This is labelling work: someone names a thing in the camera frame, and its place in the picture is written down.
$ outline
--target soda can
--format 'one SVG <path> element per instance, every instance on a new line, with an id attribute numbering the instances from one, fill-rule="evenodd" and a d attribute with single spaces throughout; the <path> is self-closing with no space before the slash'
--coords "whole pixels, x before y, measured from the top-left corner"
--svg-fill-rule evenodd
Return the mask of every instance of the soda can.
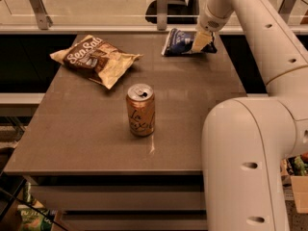
<path id="1" fill-rule="evenodd" d="M 131 132 L 137 136 L 148 136 L 155 127 L 154 91 L 147 84 L 135 84 L 127 91 L 127 114 Z"/>

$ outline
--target can pull tab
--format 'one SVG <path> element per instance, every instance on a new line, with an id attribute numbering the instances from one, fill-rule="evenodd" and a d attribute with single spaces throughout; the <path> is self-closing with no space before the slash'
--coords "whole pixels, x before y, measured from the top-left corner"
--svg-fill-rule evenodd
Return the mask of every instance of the can pull tab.
<path id="1" fill-rule="evenodd" d="M 135 93 L 136 93 L 136 95 L 138 95 L 139 97 L 146 97 L 146 96 L 147 96 L 147 93 L 144 92 L 144 91 L 141 90 L 141 89 L 135 90 Z"/>

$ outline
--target brown table top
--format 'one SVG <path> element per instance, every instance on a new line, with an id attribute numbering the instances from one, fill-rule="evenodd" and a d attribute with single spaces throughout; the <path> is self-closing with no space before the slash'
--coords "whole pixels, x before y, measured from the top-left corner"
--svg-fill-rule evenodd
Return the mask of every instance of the brown table top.
<path id="1" fill-rule="evenodd" d="M 198 174 L 209 111 L 244 88 L 219 37 L 217 54 L 163 57 L 166 33 L 97 35 L 142 59 L 111 90 L 61 67 L 5 171 L 21 175 Z M 155 92 L 156 129 L 131 134 L 126 93 Z"/>

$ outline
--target metal bracket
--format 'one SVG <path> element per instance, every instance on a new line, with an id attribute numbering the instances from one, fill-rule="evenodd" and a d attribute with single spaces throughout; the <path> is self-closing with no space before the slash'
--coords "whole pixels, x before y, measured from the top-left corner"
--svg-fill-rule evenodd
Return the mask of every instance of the metal bracket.
<path id="1" fill-rule="evenodd" d="M 52 25 L 52 20 L 44 7 L 42 0 L 29 0 L 36 15 L 38 27 L 42 30 L 48 29 Z"/>
<path id="2" fill-rule="evenodd" d="M 167 0 L 157 0 L 157 30 L 167 28 Z"/>
<path id="3" fill-rule="evenodd" d="M 280 16 L 284 19 L 286 23 L 288 23 L 290 13 L 293 7 L 295 6 L 295 2 L 296 0 L 283 0 L 280 5 L 278 13 L 280 14 Z"/>

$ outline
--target office chair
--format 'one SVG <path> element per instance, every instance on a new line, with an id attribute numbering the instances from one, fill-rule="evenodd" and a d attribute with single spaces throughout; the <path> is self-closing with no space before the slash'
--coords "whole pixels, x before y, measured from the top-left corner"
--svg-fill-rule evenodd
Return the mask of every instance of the office chair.
<path id="1" fill-rule="evenodd" d="M 157 23 L 157 0 L 146 11 L 145 19 Z M 199 15 L 199 0 L 167 0 L 167 24 L 196 24 Z"/>

